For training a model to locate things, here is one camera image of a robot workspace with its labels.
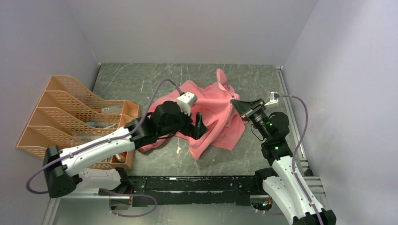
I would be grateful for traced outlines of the pink zip-up jacket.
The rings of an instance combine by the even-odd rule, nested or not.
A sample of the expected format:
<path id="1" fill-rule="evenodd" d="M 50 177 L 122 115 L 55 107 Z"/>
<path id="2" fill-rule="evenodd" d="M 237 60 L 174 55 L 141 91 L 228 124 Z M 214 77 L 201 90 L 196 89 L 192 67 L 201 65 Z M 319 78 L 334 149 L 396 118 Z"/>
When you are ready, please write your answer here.
<path id="1" fill-rule="evenodd" d="M 196 119 L 196 113 L 201 113 L 208 128 L 208 132 L 198 140 L 180 132 L 176 134 L 177 137 L 188 141 L 189 151 L 195 160 L 198 160 L 210 145 L 233 150 L 245 131 L 245 122 L 230 102 L 234 99 L 239 100 L 240 96 L 227 84 L 227 76 L 222 69 L 217 69 L 215 76 L 217 81 L 206 88 L 198 86 L 192 80 L 180 86 L 183 92 L 191 92 L 198 99 L 191 108 L 192 119 Z"/>

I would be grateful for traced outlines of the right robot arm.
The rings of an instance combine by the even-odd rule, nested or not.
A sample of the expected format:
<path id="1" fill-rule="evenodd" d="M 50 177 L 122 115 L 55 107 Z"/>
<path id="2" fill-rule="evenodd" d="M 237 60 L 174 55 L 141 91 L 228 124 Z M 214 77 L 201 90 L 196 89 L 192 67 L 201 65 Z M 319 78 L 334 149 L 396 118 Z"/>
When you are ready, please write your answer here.
<path id="1" fill-rule="evenodd" d="M 262 99 L 252 102 L 233 99 L 231 104 L 246 121 L 252 122 L 263 138 L 261 152 L 270 164 L 257 170 L 253 188 L 267 193 L 277 204 L 290 225 L 334 225 L 337 218 L 318 201 L 296 166 L 286 136 L 289 118 L 283 112 L 266 115 Z"/>

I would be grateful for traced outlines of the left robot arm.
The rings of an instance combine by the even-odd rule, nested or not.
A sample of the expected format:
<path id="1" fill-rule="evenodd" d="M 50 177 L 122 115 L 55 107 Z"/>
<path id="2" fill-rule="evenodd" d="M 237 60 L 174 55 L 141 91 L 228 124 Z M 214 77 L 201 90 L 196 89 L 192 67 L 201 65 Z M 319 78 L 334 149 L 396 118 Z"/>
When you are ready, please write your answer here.
<path id="1" fill-rule="evenodd" d="M 207 131 L 201 113 L 198 112 L 193 120 L 177 102 L 165 101 L 147 116 L 136 118 L 94 141 L 62 150 L 57 146 L 47 148 L 44 160 L 47 193 L 51 198 L 58 198 L 77 188 L 100 188 L 123 195 L 131 190 L 123 168 L 89 167 L 110 156 L 154 144 L 169 135 L 181 133 L 198 140 Z"/>

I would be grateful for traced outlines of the orange mesh file rack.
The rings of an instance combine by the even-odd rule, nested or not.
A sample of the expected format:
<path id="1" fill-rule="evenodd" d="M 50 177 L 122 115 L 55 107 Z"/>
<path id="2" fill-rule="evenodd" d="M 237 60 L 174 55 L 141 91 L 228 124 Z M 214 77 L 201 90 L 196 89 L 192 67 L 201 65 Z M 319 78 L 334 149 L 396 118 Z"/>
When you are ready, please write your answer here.
<path id="1" fill-rule="evenodd" d="M 39 159 L 45 150 L 78 146 L 108 135 L 136 118 L 128 100 L 101 99 L 72 76 L 52 76 L 17 147 Z"/>

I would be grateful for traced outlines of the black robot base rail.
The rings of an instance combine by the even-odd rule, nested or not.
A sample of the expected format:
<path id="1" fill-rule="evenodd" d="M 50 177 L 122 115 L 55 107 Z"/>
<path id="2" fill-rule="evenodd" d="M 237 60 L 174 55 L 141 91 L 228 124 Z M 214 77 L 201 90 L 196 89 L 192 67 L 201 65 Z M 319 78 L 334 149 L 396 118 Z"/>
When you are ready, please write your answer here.
<path id="1" fill-rule="evenodd" d="M 233 203 L 250 206 L 251 196 L 266 196 L 254 175 L 243 176 L 130 176 L 123 178 L 112 191 L 119 194 L 132 194 L 133 207 L 153 204 L 149 195 L 159 205 L 183 204 L 222 204 Z"/>

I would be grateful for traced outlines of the aluminium table frame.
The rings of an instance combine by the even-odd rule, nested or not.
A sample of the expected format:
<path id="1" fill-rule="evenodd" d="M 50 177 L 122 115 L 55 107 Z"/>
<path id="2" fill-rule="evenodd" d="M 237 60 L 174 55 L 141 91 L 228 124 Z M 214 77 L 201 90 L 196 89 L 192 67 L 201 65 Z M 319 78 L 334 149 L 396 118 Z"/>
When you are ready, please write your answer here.
<path id="1" fill-rule="evenodd" d="M 109 207 L 111 210 L 117 209 L 121 204 L 126 204 L 132 206 L 132 194 L 119 194 L 114 191 L 100 188 L 86 188 L 86 189 L 76 189 L 72 193 L 62 196 L 60 198 L 83 198 L 83 197 L 94 197 L 94 198 L 107 198 L 110 203 Z M 153 204 L 151 205 L 153 208 L 157 207 L 159 204 L 157 200 L 149 195 L 143 195 L 144 198 L 150 198 L 153 200 Z M 263 213 L 268 213 L 272 208 L 272 205 L 275 204 L 271 197 L 267 194 L 266 196 L 251 196 L 252 204 L 251 206 L 256 211 L 261 211 Z"/>

